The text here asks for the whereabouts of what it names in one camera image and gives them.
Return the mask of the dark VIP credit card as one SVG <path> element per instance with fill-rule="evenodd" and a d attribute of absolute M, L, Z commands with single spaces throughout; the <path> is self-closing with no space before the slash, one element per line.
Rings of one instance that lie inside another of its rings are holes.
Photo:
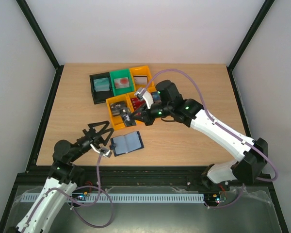
<path fill-rule="evenodd" d="M 130 109 L 125 107 L 119 110 L 120 116 L 123 120 L 123 123 L 125 125 L 125 127 L 132 127 L 132 126 L 136 126 L 136 122 L 134 119 L 132 119 L 130 117 Z"/>

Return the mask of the blue card holder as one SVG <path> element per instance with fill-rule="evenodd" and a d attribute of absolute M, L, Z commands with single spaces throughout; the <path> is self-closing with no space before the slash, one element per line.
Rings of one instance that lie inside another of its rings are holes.
<path fill-rule="evenodd" d="M 110 149 L 115 157 L 143 148 L 144 144 L 139 131 L 111 138 Z"/>

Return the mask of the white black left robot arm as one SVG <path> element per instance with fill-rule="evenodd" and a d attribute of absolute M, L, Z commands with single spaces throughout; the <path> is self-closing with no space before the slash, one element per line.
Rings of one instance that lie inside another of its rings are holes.
<path fill-rule="evenodd" d="M 109 121 L 88 124 L 89 128 L 83 130 L 84 135 L 75 143 L 60 140 L 55 144 L 53 164 L 38 198 L 22 220 L 7 232 L 47 233 L 67 199 L 72 205 L 78 204 L 71 195 L 82 184 L 84 169 L 74 161 L 90 150 L 99 158 L 111 156 L 112 152 L 106 145 L 114 129 L 109 124 Z"/>

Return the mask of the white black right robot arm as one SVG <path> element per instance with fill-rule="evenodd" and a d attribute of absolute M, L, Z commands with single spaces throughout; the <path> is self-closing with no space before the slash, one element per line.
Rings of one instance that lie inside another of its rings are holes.
<path fill-rule="evenodd" d="M 160 102 L 154 102 L 152 95 L 143 88 L 135 93 L 136 98 L 144 100 L 130 118 L 152 125 L 157 118 L 172 117 L 174 121 L 197 130 L 222 146 L 233 160 L 222 164 L 211 164 L 201 175 L 205 189 L 213 190 L 219 183 L 238 180 L 253 185 L 266 166 L 267 142 L 259 138 L 247 137 L 208 113 L 205 107 L 194 99 L 184 99 L 176 85 L 165 80 L 156 85 Z"/>

